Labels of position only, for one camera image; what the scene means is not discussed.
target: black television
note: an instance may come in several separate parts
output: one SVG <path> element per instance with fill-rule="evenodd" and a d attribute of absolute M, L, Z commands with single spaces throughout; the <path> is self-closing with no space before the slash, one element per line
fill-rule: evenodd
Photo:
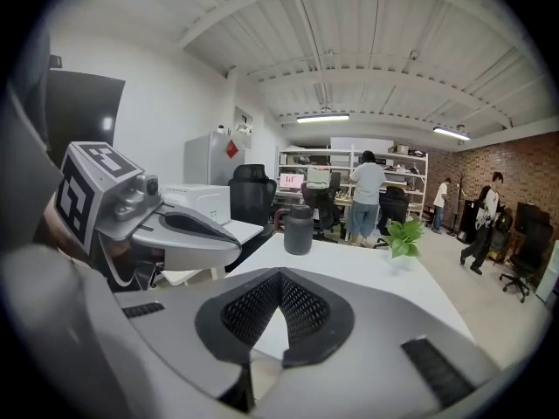
<path fill-rule="evenodd" d="M 72 141 L 105 141 L 111 146 L 124 80 L 50 70 L 45 117 L 49 156 L 58 167 Z"/>

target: jar lid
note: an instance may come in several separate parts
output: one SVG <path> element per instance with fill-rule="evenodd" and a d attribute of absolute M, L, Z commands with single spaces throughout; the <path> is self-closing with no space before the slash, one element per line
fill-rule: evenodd
<path fill-rule="evenodd" d="M 313 216 L 313 211 L 308 205 L 292 205 L 289 216 L 293 219 L 310 219 Z"/>

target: white printer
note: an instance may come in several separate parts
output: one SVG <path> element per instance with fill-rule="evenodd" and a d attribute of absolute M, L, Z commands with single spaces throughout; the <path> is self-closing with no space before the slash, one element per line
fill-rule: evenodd
<path fill-rule="evenodd" d="M 231 220 L 231 199 L 228 186 L 179 184 L 161 189 L 163 200 L 196 210 L 223 225 Z"/>

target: pink screen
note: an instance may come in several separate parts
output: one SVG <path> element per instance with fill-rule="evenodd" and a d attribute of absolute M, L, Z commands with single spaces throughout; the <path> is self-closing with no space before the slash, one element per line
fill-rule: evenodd
<path fill-rule="evenodd" d="M 305 181 L 303 174 L 279 174 L 279 187 L 280 188 L 300 188 L 300 185 Z"/>

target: white ceiling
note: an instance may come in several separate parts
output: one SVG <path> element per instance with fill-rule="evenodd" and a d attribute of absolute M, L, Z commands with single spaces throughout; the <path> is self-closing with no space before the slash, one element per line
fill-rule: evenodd
<path fill-rule="evenodd" d="M 223 75 L 248 74 L 292 138 L 324 135 L 294 122 L 325 106 L 351 113 L 359 134 L 408 139 L 458 124 L 479 138 L 556 114 L 526 34 L 497 0 L 105 1 Z"/>

